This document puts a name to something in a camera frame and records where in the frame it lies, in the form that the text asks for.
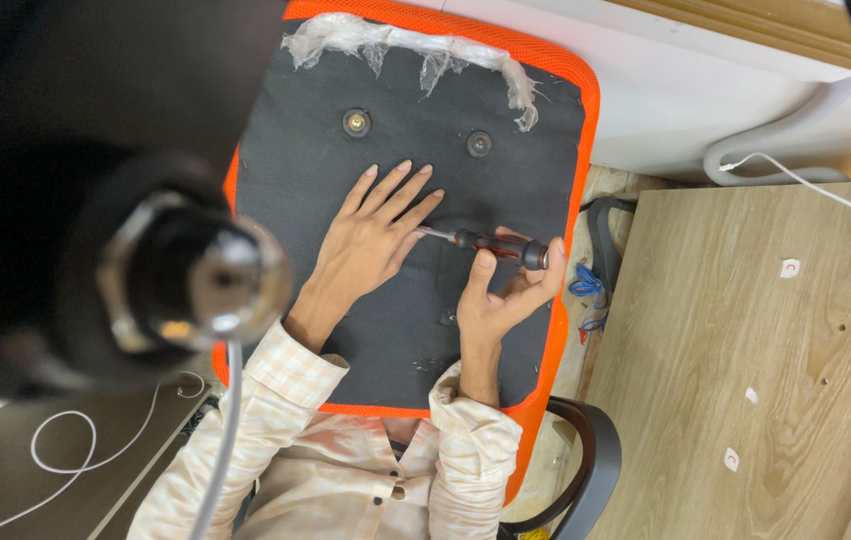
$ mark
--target shirt cuff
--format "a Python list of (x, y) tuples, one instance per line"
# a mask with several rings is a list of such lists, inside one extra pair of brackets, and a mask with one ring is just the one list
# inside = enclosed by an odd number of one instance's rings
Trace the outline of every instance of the shirt cuff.
[(349, 363), (338, 354), (314, 354), (275, 321), (255, 347), (245, 372), (293, 404), (315, 410), (349, 373)]
[(465, 457), (473, 453), (478, 460), (443, 464), (446, 469), (450, 466), (461, 469), (460, 474), (475, 478), (504, 471), (511, 473), (523, 428), (497, 408), (457, 397), (461, 373), (460, 360), (436, 381), (428, 396), (430, 420), (439, 431), (456, 439), (456, 454)]

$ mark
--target blue wire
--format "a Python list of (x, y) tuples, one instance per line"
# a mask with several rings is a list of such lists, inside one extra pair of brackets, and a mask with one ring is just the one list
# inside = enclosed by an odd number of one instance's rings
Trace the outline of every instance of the blue wire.
[(584, 262), (579, 262), (575, 265), (575, 276), (576, 280), (569, 284), (568, 292), (579, 297), (595, 295), (595, 304), (592, 308), (596, 311), (606, 310), (605, 315), (601, 319), (586, 321), (579, 328), (583, 332), (604, 330), (606, 320), (609, 318), (609, 295), (605, 295), (605, 304), (600, 306), (600, 302), (602, 301), (602, 281), (593, 274), (592, 270), (586, 267)]

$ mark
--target orange mesh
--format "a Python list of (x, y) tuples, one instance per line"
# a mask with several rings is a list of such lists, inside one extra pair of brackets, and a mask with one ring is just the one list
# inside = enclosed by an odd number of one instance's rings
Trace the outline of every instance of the orange mesh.
[[(573, 230), (576, 216), (579, 214), (579, 202), (586, 186), (589, 172), (589, 157), (593, 150), (596, 124), (600, 116), (600, 85), (585, 60), (577, 55), (524, 33), (500, 28), (491, 24), (450, 15), (425, 7), (409, 6), (390, 0), (293, 0), (285, 10), (284, 19), (310, 19), (329, 12), (347, 12), (361, 18), (380, 21), (401, 28), (433, 35), (453, 35), (469, 38), (480, 43), (509, 51), (512, 58), (535, 68), (569, 81), (581, 91), (582, 108), (586, 121), (582, 126), (579, 139), (579, 156), (572, 182), (572, 193), (568, 201), (568, 217), (565, 220), (565, 252), (573, 249)], [(223, 190), (226, 193), (232, 211), (236, 210), (236, 179), (239, 172), (239, 150), (235, 151), (231, 166), (228, 167)], [(515, 472), (509, 478), (505, 492), (505, 504), (508, 505), (523, 484), (526, 477), (532, 448), (539, 435), (539, 425), (546, 413), (552, 383), (555, 380), (559, 362), (562, 361), (569, 334), (569, 317), (562, 303), (562, 293), (552, 302), (552, 315), (549, 319), (548, 335), (542, 362), (539, 364), (539, 381), (535, 390), (521, 403), (504, 408), (506, 413), (522, 426), (522, 436), (515, 457)], [(212, 351), (212, 364), (215, 374), (223, 384), (228, 385), (229, 366), (226, 362), (225, 344), (219, 344)], [(373, 405), (347, 405), (325, 403), (319, 411), (336, 414), (355, 414), (360, 416), (398, 416), (407, 418), (427, 418), (428, 409), (395, 408)]]

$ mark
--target white wall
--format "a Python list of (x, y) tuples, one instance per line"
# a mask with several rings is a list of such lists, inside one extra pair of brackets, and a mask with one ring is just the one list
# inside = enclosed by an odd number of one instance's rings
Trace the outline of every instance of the white wall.
[[(819, 84), (851, 75), (602, 0), (410, 3), (525, 32), (581, 56), (602, 93), (591, 161), (673, 179), (705, 179), (701, 161), (711, 143), (782, 117)], [(786, 166), (834, 166), (851, 176), (851, 98), (819, 124), (763, 150)]]

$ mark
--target shirt sleeve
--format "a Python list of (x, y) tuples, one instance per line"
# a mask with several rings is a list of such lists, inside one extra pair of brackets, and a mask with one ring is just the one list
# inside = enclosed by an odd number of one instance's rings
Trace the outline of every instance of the shirt sleeve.
[(440, 431), (428, 500), (429, 534), (494, 539), (523, 429), (498, 409), (457, 397), (461, 369), (456, 362), (429, 393), (431, 421)]
[[(235, 448), (206, 538), (229, 538), (242, 500), (280, 448), (288, 447), (349, 371), (341, 357), (312, 353), (276, 322), (242, 374), (242, 400), (226, 395), (223, 412), (240, 407)], [(145, 497), (128, 538), (189, 536), (223, 436), (223, 412), (209, 411)]]

